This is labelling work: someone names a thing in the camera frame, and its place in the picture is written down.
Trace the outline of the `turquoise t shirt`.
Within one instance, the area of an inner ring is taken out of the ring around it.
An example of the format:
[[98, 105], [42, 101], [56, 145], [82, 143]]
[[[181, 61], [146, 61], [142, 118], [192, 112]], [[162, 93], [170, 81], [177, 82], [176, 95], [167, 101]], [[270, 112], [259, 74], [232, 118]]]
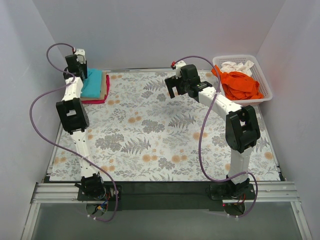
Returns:
[[87, 69], [87, 78], [83, 81], [83, 87], [80, 96], [82, 98], [98, 98], [101, 94], [102, 84], [101, 70], [95, 68]]

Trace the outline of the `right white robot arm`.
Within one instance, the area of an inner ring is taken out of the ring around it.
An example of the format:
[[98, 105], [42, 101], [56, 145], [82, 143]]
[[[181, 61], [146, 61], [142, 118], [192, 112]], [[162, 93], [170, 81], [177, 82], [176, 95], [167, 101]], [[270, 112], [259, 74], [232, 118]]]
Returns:
[[175, 97], [173, 89], [179, 95], [188, 96], [214, 111], [225, 122], [225, 139], [231, 149], [230, 169], [224, 180], [210, 176], [213, 182], [209, 187], [214, 200], [244, 198], [253, 191], [250, 184], [249, 162], [254, 146], [261, 137], [255, 109], [251, 106], [237, 104], [221, 93], [207, 81], [201, 81], [197, 68], [183, 60], [172, 65], [175, 75], [165, 79], [169, 95]]

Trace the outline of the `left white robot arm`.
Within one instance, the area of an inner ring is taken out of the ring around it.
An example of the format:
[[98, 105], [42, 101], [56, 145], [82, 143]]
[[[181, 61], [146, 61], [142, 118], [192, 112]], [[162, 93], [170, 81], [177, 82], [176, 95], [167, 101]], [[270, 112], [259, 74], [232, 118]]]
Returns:
[[67, 67], [63, 71], [63, 77], [67, 87], [62, 100], [56, 103], [56, 109], [63, 129], [73, 140], [75, 152], [81, 155], [79, 161], [81, 180], [76, 186], [85, 196], [101, 200], [107, 191], [99, 170], [92, 164], [87, 134], [90, 122], [81, 101], [84, 80], [88, 78], [85, 51], [74, 50], [73, 54], [65, 57], [65, 60]]

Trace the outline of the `folded tan t shirt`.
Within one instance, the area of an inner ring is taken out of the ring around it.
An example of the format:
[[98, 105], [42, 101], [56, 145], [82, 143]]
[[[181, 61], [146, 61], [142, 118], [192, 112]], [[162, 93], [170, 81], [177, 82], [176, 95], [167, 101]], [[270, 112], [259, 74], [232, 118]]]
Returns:
[[83, 104], [101, 104], [108, 96], [108, 76], [101, 70], [90, 68], [84, 80], [80, 99]]

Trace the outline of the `folded magenta t shirt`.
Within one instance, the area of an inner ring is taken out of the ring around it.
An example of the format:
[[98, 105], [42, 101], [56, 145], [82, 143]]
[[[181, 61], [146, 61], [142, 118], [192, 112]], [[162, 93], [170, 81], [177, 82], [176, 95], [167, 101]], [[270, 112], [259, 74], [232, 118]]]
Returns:
[[98, 98], [90, 98], [90, 97], [81, 97], [81, 101], [83, 104], [104, 104], [110, 90], [110, 78], [108, 74], [103, 74], [103, 80], [105, 80], [105, 83], [101, 84], [101, 90], [100, 90], [100, 96]]

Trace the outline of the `white t shirt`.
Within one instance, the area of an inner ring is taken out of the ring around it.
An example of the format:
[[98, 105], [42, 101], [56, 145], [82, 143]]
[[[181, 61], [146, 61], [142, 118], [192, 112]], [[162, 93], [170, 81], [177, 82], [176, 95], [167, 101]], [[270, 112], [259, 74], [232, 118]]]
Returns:
[[249, 77], [252, 76], [251, 68], [255, 65], [254, 62], [248, 60], [245, 63], [236, 63], [233, 61], [225, 61], [221, 64], [220, 71], [223, 73], [239, 72]]

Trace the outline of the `orange t shirt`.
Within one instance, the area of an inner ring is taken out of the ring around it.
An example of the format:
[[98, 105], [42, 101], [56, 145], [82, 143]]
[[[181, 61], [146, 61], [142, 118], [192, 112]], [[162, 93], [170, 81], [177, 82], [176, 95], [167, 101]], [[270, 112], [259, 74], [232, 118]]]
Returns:
[[220, 77], [220, 83], [225, 96], [232, 101], [263, 99], [259, 91], [260, 83], [252, 77], [237, 71], [221, 72], [217, 65], [211, 70], [212, 74]]

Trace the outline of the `white plastic basket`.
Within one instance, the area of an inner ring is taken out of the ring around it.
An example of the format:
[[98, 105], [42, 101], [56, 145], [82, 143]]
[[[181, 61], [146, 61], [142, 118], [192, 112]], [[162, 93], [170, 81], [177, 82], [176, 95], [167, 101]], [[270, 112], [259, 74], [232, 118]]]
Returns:
[[234, 100], [234, 102], [242, 106], [247, 106], [247, 105], [256, 106], [262, 102], [270, 101], [273, 98], [272, 91], [258, 63], [258, 60], [253, 55], [249, 55], [249, 54], [222, 55], [222, 56], [216, 56], [212, 59], [212, 63], [214, 65], [217, 65], [219, 69], [222, 68], [222, 63], [224, 62], [235, 62], [236, 64], [240, 64], [240, 63], [245, 64], [247, 61], [251, 61], [254, 63], [254, 65], [250, 68], [252, 72], [251, 77], [255, 81], [259, 82], [259, 92], [263, 94], [263, 98]]

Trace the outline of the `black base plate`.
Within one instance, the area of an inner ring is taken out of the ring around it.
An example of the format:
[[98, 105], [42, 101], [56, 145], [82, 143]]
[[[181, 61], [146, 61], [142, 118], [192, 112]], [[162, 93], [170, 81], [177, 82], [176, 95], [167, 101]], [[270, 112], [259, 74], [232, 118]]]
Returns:
[[129, 210], [202, 210], [222, 211], [223, 201], [243, 206], [256, 196], [254, 186], [245, 181], [120, 181], [89, 184], [78, 188], [77, 200], [102, 206], [105, 211]]

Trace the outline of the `aluminium frame rail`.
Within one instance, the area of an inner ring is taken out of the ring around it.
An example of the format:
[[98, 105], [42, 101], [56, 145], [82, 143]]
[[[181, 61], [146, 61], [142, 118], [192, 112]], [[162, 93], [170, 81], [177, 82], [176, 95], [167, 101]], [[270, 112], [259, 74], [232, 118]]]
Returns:
[[[189, 182], [119, 182], [120, 199], [125, 197], [209, 197], [212, 200], [231, 201], [217, 196], [216, 187], [208, 181]], [[300, 196], [293, 182], [262, 181], [258, 183], [258, 202], [298, 202]], [[74, 183], [38, 183], [31, 198], [37, 203], [94, 203], [96, 199], [84, 195]]]

